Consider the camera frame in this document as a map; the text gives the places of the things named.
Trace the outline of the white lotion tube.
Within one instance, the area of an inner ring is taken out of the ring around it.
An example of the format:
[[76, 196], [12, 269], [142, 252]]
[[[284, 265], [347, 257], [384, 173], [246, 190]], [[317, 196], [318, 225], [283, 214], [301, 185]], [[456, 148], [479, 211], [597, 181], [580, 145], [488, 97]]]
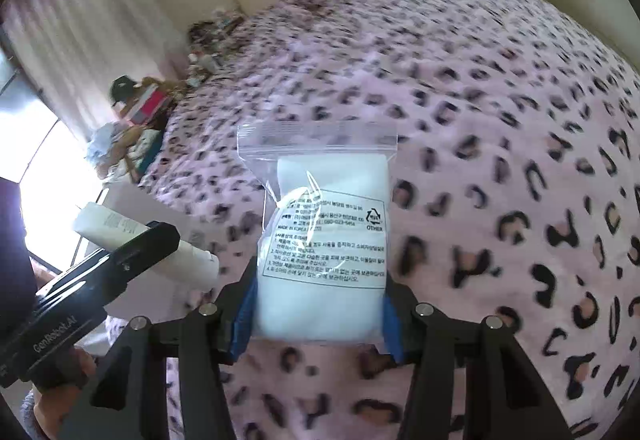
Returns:
[[134, 266], [140, 274], [153, 270], [171, 281], [207, 292], [217, 282], [218, 258], [183, 240], [167, 222], [149, 226], [96, 203], [81, 209], [74, 231]]

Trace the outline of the clear bag of white cotton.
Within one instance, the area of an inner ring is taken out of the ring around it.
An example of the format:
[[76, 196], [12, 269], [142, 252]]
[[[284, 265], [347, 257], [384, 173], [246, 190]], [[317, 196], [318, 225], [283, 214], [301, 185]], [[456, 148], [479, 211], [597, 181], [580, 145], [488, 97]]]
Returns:
[[254, 122], [238, 155], [265, 190], [258, 336], [364, 344], [382, 334], [390, 256], [390, 122]]

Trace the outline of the white cardboard box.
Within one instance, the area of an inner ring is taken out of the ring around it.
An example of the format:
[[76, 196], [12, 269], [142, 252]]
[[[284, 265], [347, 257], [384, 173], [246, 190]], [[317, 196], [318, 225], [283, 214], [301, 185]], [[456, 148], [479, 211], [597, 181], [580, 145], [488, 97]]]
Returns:
[[204, 248], [198, 223], [133, 184], [110, 184], [81, 209], [74, 231], [92, 252], [106, 250], [117, 270], [101, 287], [106, 320], [79, 343], [94, 356], [104, 356], [135, 316], [152, 323], [180, 319], [193, 296], [218, 285], [219, 260]]

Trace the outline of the pile of folded clothes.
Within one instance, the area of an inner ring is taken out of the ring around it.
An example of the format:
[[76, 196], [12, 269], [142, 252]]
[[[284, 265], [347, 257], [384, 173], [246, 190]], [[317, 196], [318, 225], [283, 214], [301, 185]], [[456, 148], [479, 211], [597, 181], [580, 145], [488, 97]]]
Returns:
[[103, 182], [137, 184], [162, 142], [162, 130], [110, 122], [93, 135], [87, 148], [87, 160]]

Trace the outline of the pink shoe box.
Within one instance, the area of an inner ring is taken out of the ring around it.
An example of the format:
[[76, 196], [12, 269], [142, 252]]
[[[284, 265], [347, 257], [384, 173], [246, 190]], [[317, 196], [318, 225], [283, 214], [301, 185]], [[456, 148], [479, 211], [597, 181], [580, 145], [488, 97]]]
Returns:
[[132, 107], [125, 115], [125, 119], [130, 124], [145, 126], [155, 115], [166, 108], [169, 101], [168, 94], [158, 85], [150, 85], [132, 104]]

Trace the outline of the black baseball cap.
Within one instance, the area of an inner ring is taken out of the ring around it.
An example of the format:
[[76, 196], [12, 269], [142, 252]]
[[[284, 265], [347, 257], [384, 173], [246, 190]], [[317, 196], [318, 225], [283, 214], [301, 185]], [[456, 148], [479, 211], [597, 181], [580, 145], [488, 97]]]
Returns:
[[112, 105], [126, 105], [139, 95], [140, 84], [127, 75], [115, 79], [111, 85], [110, 96]]

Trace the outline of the pink leopard print blanket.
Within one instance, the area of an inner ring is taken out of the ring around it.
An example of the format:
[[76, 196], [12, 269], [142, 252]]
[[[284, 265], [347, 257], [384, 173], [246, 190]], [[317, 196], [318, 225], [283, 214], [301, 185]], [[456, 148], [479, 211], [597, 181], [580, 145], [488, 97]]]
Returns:
[[390, 272], [450, 316], [501, 316], [576, 439], [639, 386], [639, 74], [544, 0], [278, 0], [172, 114], [141, 185], [242, 273], [256, 120], [392, 122]]

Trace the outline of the pink sheer curtain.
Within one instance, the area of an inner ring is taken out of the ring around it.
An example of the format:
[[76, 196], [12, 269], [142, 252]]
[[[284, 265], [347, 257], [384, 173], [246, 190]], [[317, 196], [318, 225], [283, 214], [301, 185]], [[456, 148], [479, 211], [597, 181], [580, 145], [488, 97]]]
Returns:
[[115, 119], [115, 79], [176, 80], [186, 42], [156, 0], [4, 0], [2, 27], [55, 115], [90, 139]]

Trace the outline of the cluttered white shelf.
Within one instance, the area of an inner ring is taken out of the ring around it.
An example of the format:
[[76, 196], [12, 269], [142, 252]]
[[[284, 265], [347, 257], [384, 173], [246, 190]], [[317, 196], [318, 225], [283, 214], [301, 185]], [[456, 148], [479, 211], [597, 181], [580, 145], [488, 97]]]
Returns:
[[198, 88], [238, 51], [240, 44], [234, 32], [244, 21], [245, 15], [239, 9], [217, 8], [208, 20], [189, 27], [186, 39], [190, 66], [186, 83], [190, 87]]

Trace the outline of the window with dark frame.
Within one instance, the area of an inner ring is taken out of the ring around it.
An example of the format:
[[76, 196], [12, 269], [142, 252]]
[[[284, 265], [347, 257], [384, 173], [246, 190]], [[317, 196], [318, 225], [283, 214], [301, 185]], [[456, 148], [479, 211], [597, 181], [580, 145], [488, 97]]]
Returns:
[[2, 41], [1, 175], [20, 187], [28, 250], [60, 270], [85, 256], [74, 221], [102, 193], [85, 152]]

